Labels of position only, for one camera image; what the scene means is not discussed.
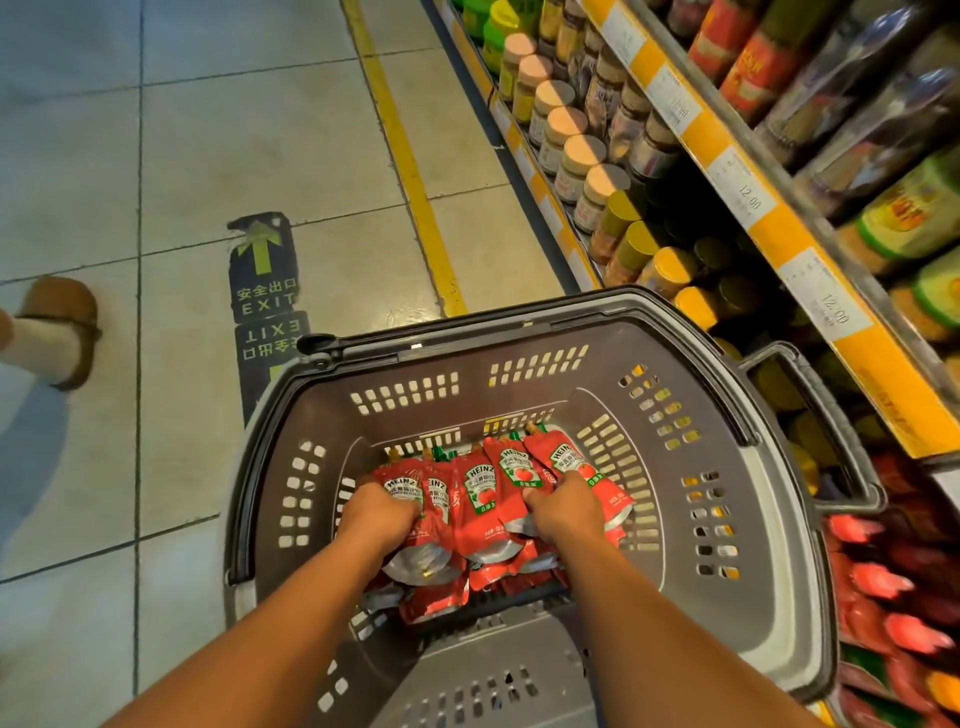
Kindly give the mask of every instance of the floor tile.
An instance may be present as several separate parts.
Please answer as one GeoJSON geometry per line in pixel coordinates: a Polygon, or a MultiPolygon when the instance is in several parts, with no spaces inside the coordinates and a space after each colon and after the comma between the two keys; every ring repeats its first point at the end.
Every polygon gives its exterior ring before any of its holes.
{"type": "Polygon", "coordinates": [[[147,84],[349,58],[337,0],[146,0],[147,84]]]}
{"type": "Polygon", "coordinates": [[[4,4],[0,107],[135,86],[139,78],[138,0],[4,4]]]}
{"type": "Polygon", "coordinates": [[[431,205],[470,312],[564,294],[512,187],[431,205]]]}
{"type": "Polygon", "coordinates": [[[153,86],[144,103],[147,252],[264,210],[297,223],[402,202],[358,61],[153,86]]]}
{"type": "MultiPolygon", "coordinates": [[[[136,263],[70,275],[100,309],[90,379],[64,394],[0,364],[0,578],[133,538],[136,263]]],[[[0,307],[28,286],[0,286],[0,307]]]]}
{"type": "Polygon", "coordinates": [[[218,513],[243,415],[228,244],[143,259],[140,528],[218,513]]]}
{"type": "Polygon", "coordinates": [[[420,0],[360,0],[360,11],[377,53],[442,47],[420,0]]]}
{"type": "Polygon", "coordinates": [[[140,544],[141,692],[224,631],[219,527],[198,523],[140,544]]]}
{"type": "Polygon", "coordinates": [[[137,97],[0,108],[0,280],[136,255],[137,97]]]}
{"type": "Polygon", "coordinates": [[[133,549],[0,586],[0,728],[95,728],[132,697],[133,549]]]}
{"type": "Polygon", "coordinates": [[[446,51],[401,53],[380,62],[427,197],[507,181],[446,51]]]}
{"type": "Polygon", "coordinates": [[[406,207],[305,225],[294,239],[310,330],[345,336],[440,316],[406,207]]]}

